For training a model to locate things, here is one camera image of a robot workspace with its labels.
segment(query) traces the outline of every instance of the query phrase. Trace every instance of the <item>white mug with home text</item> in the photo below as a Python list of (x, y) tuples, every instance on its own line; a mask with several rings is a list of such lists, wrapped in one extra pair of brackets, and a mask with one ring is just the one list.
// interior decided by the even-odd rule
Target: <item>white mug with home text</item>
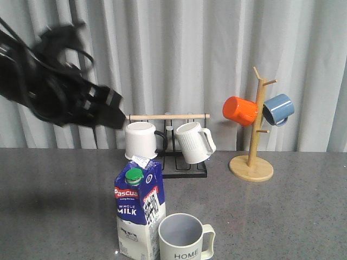
[[(164, 218), (158, 228), (160, 260), (204, 260), (213, 254), (216, 233), (196, 217), (176, 213)], [(203, 235), (209, 234), (208, 248), (202, 251)]]

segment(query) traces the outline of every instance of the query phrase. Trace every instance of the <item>milk carton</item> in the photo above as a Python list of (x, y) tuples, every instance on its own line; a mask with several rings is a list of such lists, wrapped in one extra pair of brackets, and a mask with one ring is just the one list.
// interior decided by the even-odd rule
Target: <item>milk carton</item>
[(133, 158), (114, 181), (120, 252), (135, 260), (159, 256), (158, 227), (166, 216), (161, 163)]

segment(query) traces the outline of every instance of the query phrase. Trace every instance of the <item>gray curtain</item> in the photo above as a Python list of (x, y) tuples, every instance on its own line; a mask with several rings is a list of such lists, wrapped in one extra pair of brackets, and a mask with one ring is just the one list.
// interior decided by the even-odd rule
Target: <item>gray curtain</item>
[[(0, 0), (0, 16), (28, 43), (80, 19), (96, 63), (88, 80), (123, 97), (125, 114), (208, 113), (218, 150), (247, 150), (250, 127), (225, 119), (230, 96), (255, 100), (256, 66), (269, 99), (295, 113), (264, 122), (261, 151), (347, 152), (347, 1)], [(76, 53), (67, 60), (79, 65)], [(162, 122), (155, 122), (158, 128)], [(0, 147), (124, 148), (124, 131), (54, 126), (0, 96)]]

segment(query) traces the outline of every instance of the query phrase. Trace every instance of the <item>granite countertop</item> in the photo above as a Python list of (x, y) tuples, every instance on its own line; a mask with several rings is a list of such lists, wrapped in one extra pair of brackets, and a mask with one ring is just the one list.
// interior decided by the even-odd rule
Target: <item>granite countertop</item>
[[(214, 227), (212, 259), (347, 259), (347, 153), (258, 152), (274, 167), (261, 183), (231, 173), (240, 154), (164, 180), (167, 214)], [(115, 253), (113, 194), (126, 163), (122, 150), (1, 148), (0, 259), (129, 259)]]

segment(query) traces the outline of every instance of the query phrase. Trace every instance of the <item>green bottle cap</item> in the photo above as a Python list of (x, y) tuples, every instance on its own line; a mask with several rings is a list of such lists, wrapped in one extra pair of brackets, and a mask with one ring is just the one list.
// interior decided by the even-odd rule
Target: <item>green bottle cap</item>
[(125, 173), (125, 178), (130, 185), (138, 185), (143, 178), (143, 172), (139, 168), (133, 168)]

